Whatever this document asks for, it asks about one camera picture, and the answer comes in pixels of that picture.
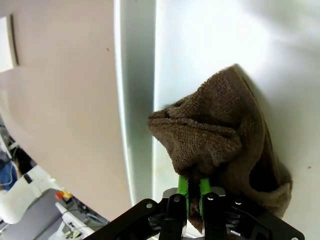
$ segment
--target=brown cloth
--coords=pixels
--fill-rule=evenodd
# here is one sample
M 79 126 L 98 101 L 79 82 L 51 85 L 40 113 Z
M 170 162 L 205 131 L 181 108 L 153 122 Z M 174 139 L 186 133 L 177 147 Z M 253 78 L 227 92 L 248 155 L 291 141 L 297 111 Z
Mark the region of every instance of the brown cloth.
M 234 66 L 210 77 L 193 94 L 154 112 L 148 125 L 165 146 L 174 170 L 189 179 L 188 219 L 199 231 L 201 178 L 210 177 L 212 184 L 283 216 L 291 199 L 291 182 L 280 182 L 264 116 L 245 76 Z

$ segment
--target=brown towel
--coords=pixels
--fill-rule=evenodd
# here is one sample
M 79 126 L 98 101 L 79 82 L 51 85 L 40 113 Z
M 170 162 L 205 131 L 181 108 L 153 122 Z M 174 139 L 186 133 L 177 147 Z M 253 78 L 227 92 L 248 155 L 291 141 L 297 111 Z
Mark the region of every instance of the brown towel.
M 189 179 L 189 221 L 202 229 L 199 179 L 246 196 L 278 217 L 291 199 L 280 182 L 268 128 L 258 103 L 234 66 L 196 92 L 149 117 L 149 129 L 166 147 L 174 170 Z

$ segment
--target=white wall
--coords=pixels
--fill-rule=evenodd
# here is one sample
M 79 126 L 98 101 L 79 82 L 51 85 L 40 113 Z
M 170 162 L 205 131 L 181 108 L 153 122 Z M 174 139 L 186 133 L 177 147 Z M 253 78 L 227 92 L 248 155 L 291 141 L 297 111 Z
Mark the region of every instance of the white wall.
M 308 240 L 320 235 L 319 16 L 315 0 L 158 0 L 156 6 L 155 109 L 239 64 L 252 79 L 275 153 L 293 177 L 284 220 Z M 177 175 L 156 141 L 153 151 L 158 200 L 177 185 Z

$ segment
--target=terry cloth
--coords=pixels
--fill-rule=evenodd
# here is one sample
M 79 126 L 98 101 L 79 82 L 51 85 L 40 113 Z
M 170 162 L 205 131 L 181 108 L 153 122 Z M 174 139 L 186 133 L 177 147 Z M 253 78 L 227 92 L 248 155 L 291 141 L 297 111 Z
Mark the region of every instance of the terry cloth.
M 188 219 L 199 231 L 199 180 L 207 177 L 211 185 L 283 216 L 291 199 L 291 180 L 280 181 L 264 116 L 245 76 L 234 66 L 154 112 L 148 128 L 166 148 L 174 170 L 193 185 Z

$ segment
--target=blue object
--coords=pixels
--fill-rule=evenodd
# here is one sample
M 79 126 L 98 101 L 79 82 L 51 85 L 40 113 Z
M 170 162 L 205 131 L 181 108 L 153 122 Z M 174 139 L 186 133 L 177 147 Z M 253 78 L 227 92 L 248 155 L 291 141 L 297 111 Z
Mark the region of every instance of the blue object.
M 0 160 L 0 165 L 4 163 L 5 162 L 3 160 Z M 16 168 L 10 161 L 7 164 L 5 164 L 4 167 L 0 170 L 0 186 L 2 187 L 2 189 L 9 191 L 16 183 L 17 179 L 18 177 Z

